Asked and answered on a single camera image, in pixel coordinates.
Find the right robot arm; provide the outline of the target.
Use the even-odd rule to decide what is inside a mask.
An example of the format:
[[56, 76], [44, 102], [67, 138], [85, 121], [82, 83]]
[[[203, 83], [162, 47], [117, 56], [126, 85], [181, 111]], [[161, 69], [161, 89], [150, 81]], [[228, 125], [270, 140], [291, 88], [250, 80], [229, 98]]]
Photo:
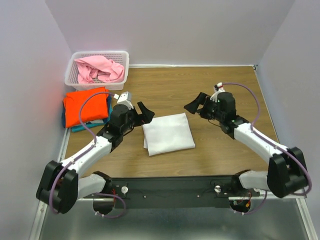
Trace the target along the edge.
[[302, 151], [281, 145], [256, 130], [237, 114], [236, 101], [230, 92], [220, 92], [214, 98], [200, 92], [184, 109], [203, 119], [218, 121], [225, 134], [249, 147], [268, 164], [267, 171], [244, 170], [233, 175], [230, 191], [234, 195], [260, 189], [283, 198], [309, 186]]

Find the white t shirt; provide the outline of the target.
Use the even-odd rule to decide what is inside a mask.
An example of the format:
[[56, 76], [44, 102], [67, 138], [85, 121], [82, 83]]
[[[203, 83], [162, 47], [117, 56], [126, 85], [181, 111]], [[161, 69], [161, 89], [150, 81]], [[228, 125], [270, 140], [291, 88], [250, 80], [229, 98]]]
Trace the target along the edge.
[[150, 157], [196, 147], [185, 113], [155, 117], [142, 128], [143, 147]]

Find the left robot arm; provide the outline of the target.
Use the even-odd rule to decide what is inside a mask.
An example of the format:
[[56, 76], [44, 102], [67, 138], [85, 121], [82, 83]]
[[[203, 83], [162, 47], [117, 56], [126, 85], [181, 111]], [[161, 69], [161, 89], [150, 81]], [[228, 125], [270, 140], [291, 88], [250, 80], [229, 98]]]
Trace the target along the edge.
[[54, 213], [61, 214], [67, 213], [78, 199], [90, 194], [107, 197], [111, 185], [105, 174], [83, 175], [94, 163], [116, 149], [126, 133], [151, 123], [155, 113], [141, 101], [137, 105], [141, 113], [123, 103], [116, 104], [109, 121], [88, 145], [61, 162], [50, 161], [44, 168], [35, 197], [47, 204]]

